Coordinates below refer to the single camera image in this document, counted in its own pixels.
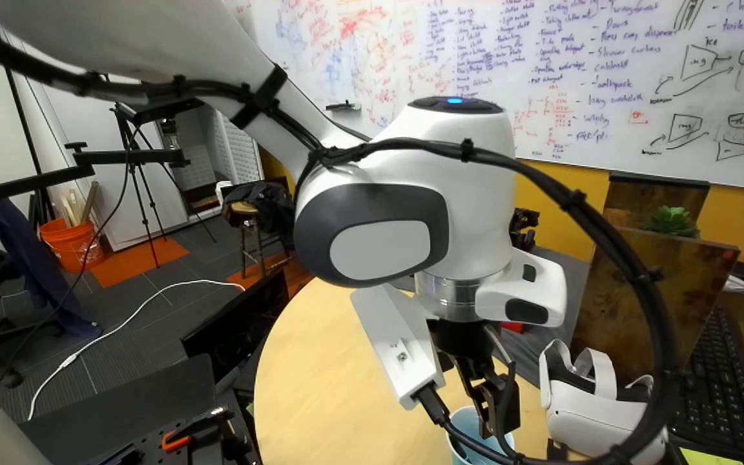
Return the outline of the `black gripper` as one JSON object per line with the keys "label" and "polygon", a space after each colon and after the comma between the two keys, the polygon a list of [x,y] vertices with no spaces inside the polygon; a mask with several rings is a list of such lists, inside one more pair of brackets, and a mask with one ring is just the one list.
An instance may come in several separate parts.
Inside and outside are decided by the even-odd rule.
{"label": "black gripper", "polygon": [[495,366],[495,341],[484,322],[433,320],[433,344],[443,369],[456,369],[484,420],[487,433],[505,435],[520,425],[520,386]]}

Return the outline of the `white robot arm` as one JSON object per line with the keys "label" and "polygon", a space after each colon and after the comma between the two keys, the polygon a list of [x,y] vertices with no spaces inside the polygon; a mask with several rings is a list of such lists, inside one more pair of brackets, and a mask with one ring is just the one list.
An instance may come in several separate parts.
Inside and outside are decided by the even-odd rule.
{"label": "white robot arm", "polygon": [[288,76],[227,0],[0,0],[0,63],[75,94],[227,116],[294,176],[294,253],[352,291],[400,406],[436,411],[449,359],[491,433],[520,425],[487,327],[558,324],[569,283],[509,236],[520,162],[502,106],[430,94],[361,137]]}

